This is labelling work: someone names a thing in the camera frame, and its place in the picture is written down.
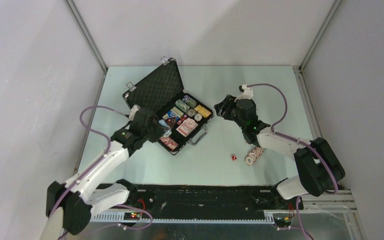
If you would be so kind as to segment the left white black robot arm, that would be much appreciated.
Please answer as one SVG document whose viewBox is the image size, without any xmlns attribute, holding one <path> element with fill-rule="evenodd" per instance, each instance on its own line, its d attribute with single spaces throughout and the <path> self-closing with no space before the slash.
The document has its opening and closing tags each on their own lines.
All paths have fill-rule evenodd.
<svg viewBox="0 0 384 240">
<path fill-rule="evenodd" d="M 90 129 L 106 140 L 106 147 L 82 172 L 63 183 L 54 181 L 47 188 L 46 216 L 48 221 L 41 234 L 42 240 L 60 240 L 66 234 L 78 235 L 93 217 L 115 206 L 133 212 L 146 213 L 136 208 L 137 186 L 121 179 L 99 190 L 103 180 L 121 163 L 128 160 L 144 143 L 155 143 L 171 133 L 171 127 L 161 123 L 155 112 L 135 105 L 128 114 L 125 126 L 112 136 Z"/>
</svg>

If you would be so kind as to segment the blue patterned card deck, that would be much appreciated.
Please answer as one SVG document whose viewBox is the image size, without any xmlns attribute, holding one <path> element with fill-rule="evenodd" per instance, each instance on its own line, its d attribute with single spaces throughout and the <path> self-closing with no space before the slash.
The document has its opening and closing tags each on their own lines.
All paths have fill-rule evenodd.
<svg viewBox="0 0 384 240">
<path fill-rule="evenodd" d="M 174 106 L 171 108 L 162 119 L 170 126 L 174 127 L 180 118 L 184 115 L 184 112 L 181 111 L 178 107 Z"/>
</svg>

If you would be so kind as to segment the light blue chip stack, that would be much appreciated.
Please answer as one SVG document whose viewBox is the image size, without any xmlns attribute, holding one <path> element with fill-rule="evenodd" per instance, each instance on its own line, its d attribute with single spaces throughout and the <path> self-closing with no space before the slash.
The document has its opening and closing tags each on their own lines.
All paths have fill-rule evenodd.
<svg viewBox="0 0 384 240">
<path fill-rule="evenodd" d="M 171 130 L 172 129 L 172 127 L 164 120 L 164 119 L 160 119 L 159 121 L 158 121 L 158 123 L 161 125 L 161 126 L 163 126 L 164 127 L 164 129 L 165 130 Z"/>
</svg>

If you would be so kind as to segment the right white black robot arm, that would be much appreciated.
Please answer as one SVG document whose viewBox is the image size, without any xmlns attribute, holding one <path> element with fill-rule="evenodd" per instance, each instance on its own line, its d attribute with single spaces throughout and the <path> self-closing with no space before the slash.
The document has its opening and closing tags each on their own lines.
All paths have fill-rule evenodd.
<svg viewBox="0 0 384 240">
<path fill-rule="evenodd" d="M 338 192 L 345 170 L 327 140 L 302 139 L 275 131 L 272 125 L 259 120 L 252 99 L 237 100 L 228 94 L 214 109 L 217 116 L 239 126 L 248 144 L 273 150 L 295 162 L 297 175 L 278 183 L 270 196 L 275 208 L 284 209 L 298 196 Z"/>
</svg>

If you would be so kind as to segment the white red chip stack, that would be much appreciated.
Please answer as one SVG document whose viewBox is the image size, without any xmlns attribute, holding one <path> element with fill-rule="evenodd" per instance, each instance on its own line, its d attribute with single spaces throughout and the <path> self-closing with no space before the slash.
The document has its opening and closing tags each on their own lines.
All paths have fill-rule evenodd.
<svg viewBox="0 0 384 240">
<path fill-rule="evenodd" d="M 252 166 L 257 159 L 263 155 L 265 152 L 264 147 L 255 147 L 253 148 L 245 157 L 244 162 L 247 166 Z"/>
</svg>

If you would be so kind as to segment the black poker set case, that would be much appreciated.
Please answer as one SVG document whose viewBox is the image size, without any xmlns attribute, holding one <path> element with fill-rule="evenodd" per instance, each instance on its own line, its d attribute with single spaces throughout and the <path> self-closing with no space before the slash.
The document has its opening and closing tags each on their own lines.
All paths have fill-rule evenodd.
<svg viewBox="0 0 384 240">
<path fill-rule="evenodd" d="M 134 105 L 138 105 L 151 110 L 156 113 L 158 120 L 163 119 L 163 115 L 175 107 L 175 102 L 182 100 L 185 95 L 189 95 L 195 99 L 197 105 L 202 105 L 212 111 L 211 116 L 208 118 L 202 117 L 200 122 L 196 122 L 193 118 L 188 117 L 193 119 L 198 126 L 187 137 L 182 136 L 177 131 L 179 126 L 177 123 L 172 127 L 172 133 L 169 137 L 178 144 L 178 147 L 174 151 L 170 151 L 160 139 L 157 141 L 170 154 L 176 155 L 186 145 L 196 146 L 208 134 L 207 124 L 214 117 L 214 111 L 186 91 L 175 58 L 162 58 L 162 64 L 160 66 L 139 82 L 135 84 L 128 82 L 127 87 L 128 90 L 123 93 L 123 98 L 128 107 L 132 108 Z"/>
</svg>

